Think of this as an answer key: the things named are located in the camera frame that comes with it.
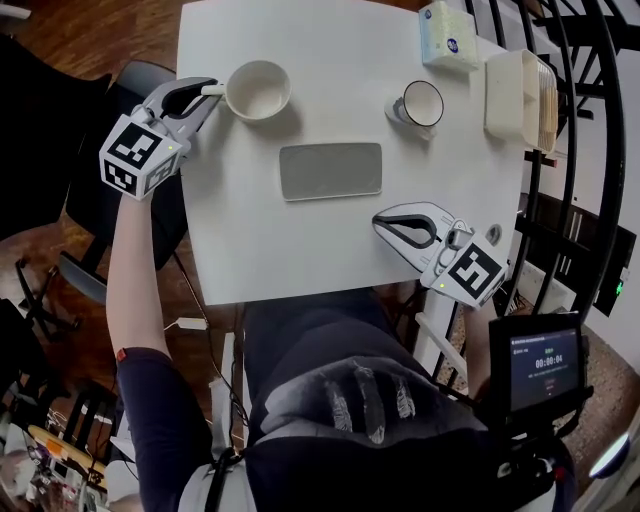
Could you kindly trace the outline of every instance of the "wooden floor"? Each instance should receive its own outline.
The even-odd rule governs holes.
[[[12,0],[11,3],[19,4],[20,0]],[[384,3],[417,11],[428,0],[388,0]],[[105,73],[116,76],[132,59],[148,60],[175,69],[182,4],[180,0],[23,0],[23,6],[32,9],[33,14],[26,22],[12,22],[10,28],[18,41],[40,59],[80,78],[92,79]],[[14,270],[15,261],[22,256],[30,261],[29,279],[32,287],[37,289],[44,281],[47,270],[56,264],[61,251],[66,250],[79,258],[90,241],[90,236],[64,214],[56,224],[1,241],[0,297],[9,298],[15,304],[22,300]],[[178,253],[197,287],[188,236],[180,244]],[[100,268],[104,276],[107,270],[108,254]],[[179,316],[199,316],[173,261],[158,272],[158,280],[166,324]],[[380,291],[393,312],[397,310],[398,300],[404,299],[411,287],[391,286]],[[51,364],[64,376],[71,389],[73,382],[83,377],[97,380],[110,388],[113,384],[114,358],[104,307],[85,298],[60,277],[54,281],[48,301],[50,307],[61,316],[70,318],[77,315],[82,318],[81,328],[64,336],[60,343],[44,343]],[[236,310],[234,306],[206,309],[215,329],[214,352],[219,357],[224,332],[232,328]],[[178,369],[196,392],[205,414],[210,415],[207,384],[214,372],[206,336],[202,332],[173,328],[167,332],[167,339]],[[590,435],[604,430],[610,434],[599,438],[599,450],[612,435],[628,424],[630,414],[638,406],[637,376],[629,373],[626,367],[626,377],[620,379],[619,368],[625,364],[619,358],[612,359],[612,351],[604,343],[601,352],[598,361],[604,362],[599,370],[598,365],[594,370],[594,376],[600,383],[592,401],[594,413],[589,416],[589,421],[581,425],[585,433],[578,435],[576,432],[572,441],[574,454],[580,454],[581,450],[589,452],[581,454],[580,460],[586,462],[597,456],[590,447],[592,443],[588,442]],[[612,391],[607,382],[616,382],[618,389]],[[67,411],[70,405],[61,403],[57,407]],[[581,468],[583,474],[586,462]]]

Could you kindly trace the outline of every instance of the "metal railing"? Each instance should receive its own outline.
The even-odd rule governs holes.
[[[572,309],[578,311],[582,321],[584,321],[598,292],[613,251],[615,233],[622,204],[625,170],[625,131],[616,55],[623,45],[620,43],[614,44],[610,31],[612,27],[616,27],[621,32],[621,35],[617,35],[617,37],[625,38],[629,37],[629,27],[622,13],[614,3],[614,0],[604,0],[613,16],[605,16],[603,14],[598,0],[581,0],[585,14],[580,14],[568,0],[560,0],[572,13],[570,16],[562,16],[560,14],[556,0],[539,0],[540,5],[549,12],[550,17],[540,17],[529,11],[525,0],[513,1],[520,12],[527,49],[537,54],[533,25],[546,28],[550,39],[560,48],[564,78],[560,76],[557,77],[559,91],[563,93],[563,103],[559,105],[559,110],[562,113],[562,123],[559,126],[558,134],[565,125],[568,126],[568,150],[564,193],[555,230],[549,229],[536,221],[540,173],[544,157],[539,151],[533,151],[532,155],[529,155],[528,159],[531,160],[531,182],[526,216],[518,216],[515,226],[516,230],[522,233],[522,239],[514,264],[512,278],[505,290],[507,296],[505,307],[498,313],[504,315],[508,311],[508,307],[512,303],[517,291],[518,282],[524,268],[524,262],[529,252],[531,241],[532,239],[536,239],[547,242],[546,245],[549,247],[549,253],[547,255],[547,264],[545,268],[542,269],[545,271],[545,278],[533,307],[532,314],[537,314],[540,311],[558,269],[560,257],[562,255],[574,255],[580,258],[588,258],[588,268],[592,269],[592,272],[585,275],[584,279],[582,279],[579,289],[574,290],[576,291],[576,298]],[[467,12],[475,18],[473,0],[465,0],[465,6]],[[489,7],[491,8],[494,22],[496,41],[500,46],[508,49],[505,46],[504,29],[497,0],[489,0]],[[531,20],[532,16],[536,18],[533,23]],[[583,30],[579,30],[580,23],[582,23]],[[580,47],[582,46],[591,47],[591,51],[580,78],[576,83],[573,73]],[[596,57],[600,63],[600,73],[594,83],[585,83]],[[580,103],[576,101],[578,96],[582,98]],[[573,188],[576,176],[578,144],[577,119],[578,117],[586,117],[586,114],[581,115],[581,113],[584,112],[581,108],[588,98],[604,99],[607,129],[606,142],[603,141],[603,146],[606,144],[606,163],[602,201],[596,227],[595,243],[591,250],[570,240],[564,235],[573,199]],[[436,365],[436,371],[434,372],[434,378],[438,377],[441,363],[442,361],[439,359]],[[450,379],[449,385],[453,384],[453,379]],[[577,416],[579,416],[579,414],[563,427],[565,432],[573,428],[574,421],[577,422]]]

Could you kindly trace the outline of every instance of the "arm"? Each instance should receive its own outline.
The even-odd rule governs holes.
[[[169,356],[153,261],[151,197],[136,201],[122,195],[109,265],[107,323],[114,353],[145,347]]]
[[[495,318],[497,315],[492,300],[488,300],[478,311],[467,308],[464,310],[469,397],[474,400],[482,398],[483,388],[486,387],[491,376],[489,322]]]

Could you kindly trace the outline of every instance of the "person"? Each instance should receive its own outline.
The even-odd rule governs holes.
[[[107,321],[144,510],[187,510],[185,489],[212,467],[211,433],[165,342],[150,201],[122,197]],[[472,398],[489,382],[494,317],[492,301],[464,313]],[[249,508],[500,508],[486,428],[430,384],[372,290],[251,303],[243,327]]]

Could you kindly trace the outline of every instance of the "black chair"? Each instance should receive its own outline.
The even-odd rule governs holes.
[[[0,323],[0,398],[7,391],[13,395],[9,412],[16,425],[45,428],[51,403],[70,395],[49,367],[30,322],[7,299],[0,300]]]
[[[16,233],[56,222],[62,212],[69,180],[92,108],[104,97],[110,75],[87,81],[61,73],[32,55],[16,41],[0,35],[3,74],[0,79],[0,140],[3,142],[0,240]],[[25,294],[21,304],[28,319],[35,319],[47,339],[45,322],[71,329],[42,308],[46,285],[34,297],[22,268],[16,271]]]
[[[96,269],[113,242],[121,193],[102,183],[98,153],[121,114],[131,110],[158,85],[175,80],[175,73],[148,62],[129,63],[94,110],[97,122],[87,134],[80,154],[80,164],[71,179],[66,211],[80,226],[94,236],[81,260],[67,252],[60,254],[60,274],[75,288],[95,301],[106,303],[106,280]],[[173,255],[187,232],[187,216],[179,175],[159,186],[151,203],[153,252],[156,269]]]

